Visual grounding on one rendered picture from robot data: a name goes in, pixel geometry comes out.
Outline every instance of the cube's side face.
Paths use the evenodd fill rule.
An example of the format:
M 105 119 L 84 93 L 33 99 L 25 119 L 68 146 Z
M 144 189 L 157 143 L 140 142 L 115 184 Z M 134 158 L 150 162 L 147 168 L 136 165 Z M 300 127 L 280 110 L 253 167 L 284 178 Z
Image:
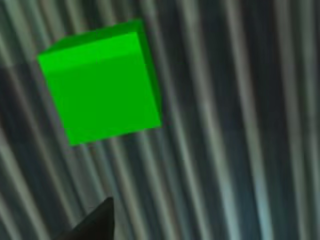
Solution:
M 138 33 L 124 34 L 118 40 L 118 46 L 112 38 L 96 43 L 99 52 L 91 43 L 74 48 L 72 57 L 67 52 L 70 49 L 65 49 L 59 55 L 39 58 L 72 146 L 161 125 L 159 103 Z M 68 66 L 55 69 L 54 58 Z M 87 61 L 70 64 L 79 58 Z

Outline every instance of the bright green block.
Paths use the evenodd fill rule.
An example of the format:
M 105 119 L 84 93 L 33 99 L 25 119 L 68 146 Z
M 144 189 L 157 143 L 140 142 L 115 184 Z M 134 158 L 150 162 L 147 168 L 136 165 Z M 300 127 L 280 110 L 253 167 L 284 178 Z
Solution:
M 38 62 L 70 145 L 161 126 L 160 92 L 140 20 L 66 37 Z

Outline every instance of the green cube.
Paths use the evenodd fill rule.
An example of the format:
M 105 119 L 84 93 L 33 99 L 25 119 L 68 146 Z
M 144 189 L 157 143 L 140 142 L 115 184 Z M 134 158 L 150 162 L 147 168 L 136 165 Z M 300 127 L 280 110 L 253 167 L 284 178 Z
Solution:
M 161 126 L 141 20 L 66 37 L 37 59 L 71 146 Z

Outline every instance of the corrugated panel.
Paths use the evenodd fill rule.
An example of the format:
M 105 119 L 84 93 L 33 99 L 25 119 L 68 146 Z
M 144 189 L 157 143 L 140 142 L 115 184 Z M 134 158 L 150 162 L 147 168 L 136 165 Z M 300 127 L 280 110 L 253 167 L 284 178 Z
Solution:
M 0 0 L 1 239 L 54 239 L 109 196 L 117 240 L 320 239 L 319 7 Z M 69 147 L 37 53 L 134 18 L 163 127 Z

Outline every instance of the cube's top face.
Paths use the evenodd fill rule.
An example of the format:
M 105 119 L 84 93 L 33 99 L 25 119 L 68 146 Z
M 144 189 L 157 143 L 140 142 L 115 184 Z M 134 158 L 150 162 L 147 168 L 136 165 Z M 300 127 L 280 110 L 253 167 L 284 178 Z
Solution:
M 140 21 L 128 25 L 68 37 L 38 57 L 72 146 L 161 125 L 147 38 Z

